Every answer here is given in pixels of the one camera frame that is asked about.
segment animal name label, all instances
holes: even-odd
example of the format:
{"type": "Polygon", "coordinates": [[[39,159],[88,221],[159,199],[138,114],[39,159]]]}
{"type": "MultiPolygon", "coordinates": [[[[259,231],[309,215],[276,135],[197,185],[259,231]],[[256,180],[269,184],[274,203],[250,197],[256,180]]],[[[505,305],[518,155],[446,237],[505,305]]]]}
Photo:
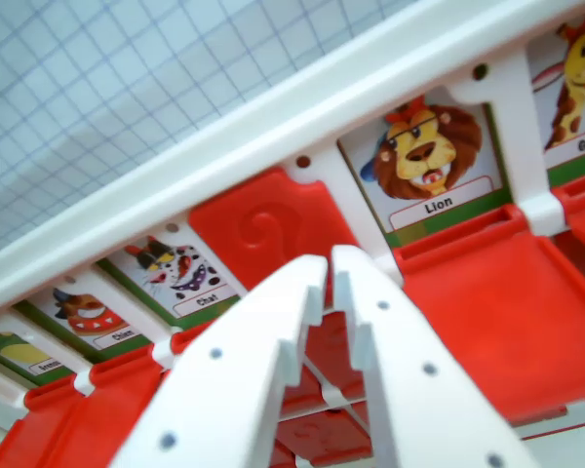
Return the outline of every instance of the animal name label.
{"type": "Polygon", "coordinates": [[[99,349],[104,349],[113,344],[117,344],[121,341],[125,341],[126,339],[132,338],[137,336],[139,333],[132,327],[123,327],[118,331],[114,331],[112,333],[106,334],[101,336],[100,338],[94,339],[94,345],[97,346],[99,349]]]}
{"type": "Polygon", "coordinates": [[[52,371],[54,369],[58,369],[62,366],[62,364],[54,358],[47,359],[42,363],[37,363],[34,366],[30,366],[30,371],[35,375],[40,375],[42,373],[52,371]]]}
{"type": "Polygon", "coordinates": [[[438,215],[458,205],[482,197],[493,190],[491,179],[482,176],[459,185],[445,193],[423,202],[407,207],[390,215],[390,223],[394,229],[408,226],[417,221],[438,215]]]}
{"type": "Polygon", "coordinates": [[[178,317],[185,317],[192,314],[193,312],[202,310],[209,305],[213,305],[217,302],[221,302],[224,299],[233,297],[234,295],[236,295],[236,293],[230,286],[222,285],[218,288],[214,288],[213,290],[209,290],[203,294],[190,297],[183,302],[176,304],[174,306],[174,312],[178,315],[178,317]]]}
{"type": "Polygon", "coordinates": [[[585,154],[585,133],[566,144],[555,146],[546,151],[544,155],[546,167],[553,168],[582,154],[585,154]]]}

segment cat card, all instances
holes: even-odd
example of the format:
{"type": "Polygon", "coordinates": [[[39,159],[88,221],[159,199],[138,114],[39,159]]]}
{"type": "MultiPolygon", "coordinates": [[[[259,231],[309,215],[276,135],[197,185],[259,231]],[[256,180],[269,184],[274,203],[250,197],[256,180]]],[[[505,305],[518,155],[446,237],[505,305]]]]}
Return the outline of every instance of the cat card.
{"type": "Polygon", "coordinates": [[[507,201],[489,196],[503,182],[484,107],[458,104],[444,89],[366,123],[339,145],[392,246],[507,201]]]}
{"type": "Polygon", "coordinates": [[[137,329],[127,324],[93,294],[70,294],[52,288],[39,292],[28,302],[96,350],[110,348],[140,336],[137,329]]]}
{"type": "Polygon", "coordinates": [[[59,361],[8,331],[0,331],[0,363],[35,383],[48,383],[70,373],[59,361]],[[53,372],[54,378],[34,378],[58,370],[53,372]]]}
{"type": "Polygon", "coordinates": [[[585,14],[531,41],[526,54],[546,167],[564,165],[549,171],[557,185],[585,174],[585,14]]]}
{"type": "Polygon", "coordinates": [[[236,295],[193,246],[167,245],[153,236],[111,254],[107,260],[125,278],[115,279],[138,288],[176,318],[207,309],[236,295]]]}

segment lion text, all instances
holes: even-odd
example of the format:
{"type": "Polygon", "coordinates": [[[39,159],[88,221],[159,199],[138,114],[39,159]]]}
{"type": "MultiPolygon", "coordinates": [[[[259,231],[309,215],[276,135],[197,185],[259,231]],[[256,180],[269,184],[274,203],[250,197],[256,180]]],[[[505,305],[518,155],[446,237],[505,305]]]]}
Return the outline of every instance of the lion text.
{"type": "Polygon", "coordinates": [[[440,200],[438,202],[431,202],[431,204],[425,203],[425,210],[427,210],[427,213],[438,212],[439,210],[448,208],[451,205],[452,205],[451,198],[445,198],[444,200],[440,200]]]}

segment lion card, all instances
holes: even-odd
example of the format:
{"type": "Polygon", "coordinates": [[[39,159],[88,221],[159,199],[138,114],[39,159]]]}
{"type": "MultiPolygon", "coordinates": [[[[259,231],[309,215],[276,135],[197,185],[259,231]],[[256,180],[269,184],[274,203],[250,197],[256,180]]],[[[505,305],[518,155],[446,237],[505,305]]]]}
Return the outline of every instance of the lion card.
{"type": "Polygon", "coordinates": [[[503,180],[484,107],[457,104],[444,89],[398,106],[339,145],[393,246],[509,201],[506,193],[490,196],[503,180]]]}
{"type": "Polygon", "coordinates": [[[553,184],[585,174],[585,14],[530,42],[527,57],[553,184]]]}

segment lion cartoon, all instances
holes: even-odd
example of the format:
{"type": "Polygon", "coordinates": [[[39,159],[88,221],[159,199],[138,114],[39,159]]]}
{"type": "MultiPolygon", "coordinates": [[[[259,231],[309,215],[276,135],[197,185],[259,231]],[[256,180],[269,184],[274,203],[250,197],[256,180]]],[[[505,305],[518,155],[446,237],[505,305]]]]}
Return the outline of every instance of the lion cartoon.
{"type": "Polygon", "coordinates": [[[377,180],[386,195],[426,199],[452,188],[481,150],[482,132],[462,109],[426,105],[424,96],[386,115],[391,124],[362,178],[377,180]]]}

